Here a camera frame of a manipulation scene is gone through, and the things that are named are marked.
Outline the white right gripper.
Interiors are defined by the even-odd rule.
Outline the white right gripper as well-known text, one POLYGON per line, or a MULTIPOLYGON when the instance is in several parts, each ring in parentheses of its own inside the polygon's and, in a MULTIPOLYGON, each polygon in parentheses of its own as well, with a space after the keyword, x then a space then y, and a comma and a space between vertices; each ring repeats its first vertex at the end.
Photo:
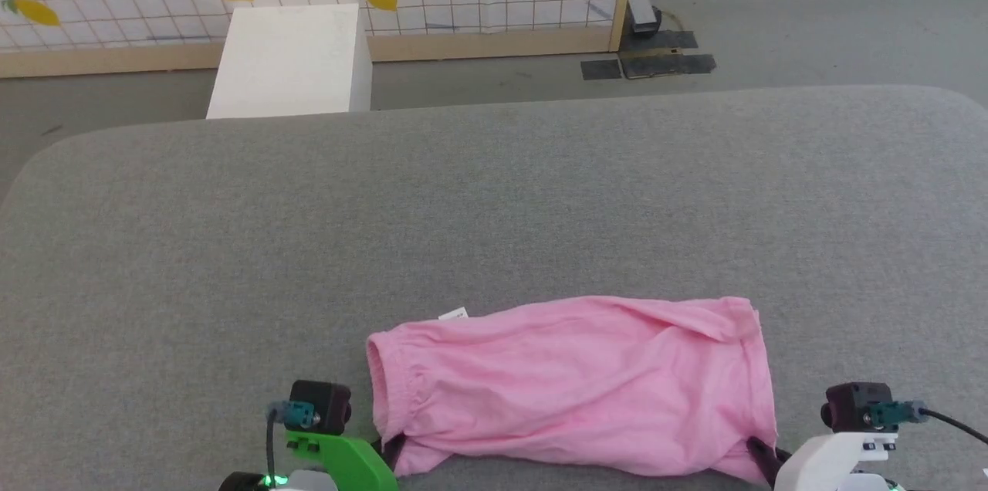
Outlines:
POLYGON ((885 462, 896 450, 896 432, 835 432, 808 439, 791 457, 762 439, 746 442, 749 455, 776 490, 899 490, 880 474, 858 470, 862 462, 885 462))

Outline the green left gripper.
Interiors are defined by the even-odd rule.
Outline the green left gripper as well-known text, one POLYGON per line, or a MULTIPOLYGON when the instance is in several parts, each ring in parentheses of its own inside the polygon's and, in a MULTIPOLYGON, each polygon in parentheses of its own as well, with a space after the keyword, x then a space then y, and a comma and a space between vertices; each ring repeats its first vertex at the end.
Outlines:
POLYGON ((286 441, 303 469, 292 472, 289 490, 398 490, 393 470, 406 444, 399 432, 382 442, 382 456, 364 439, 319 432, 287 432, 286 441))

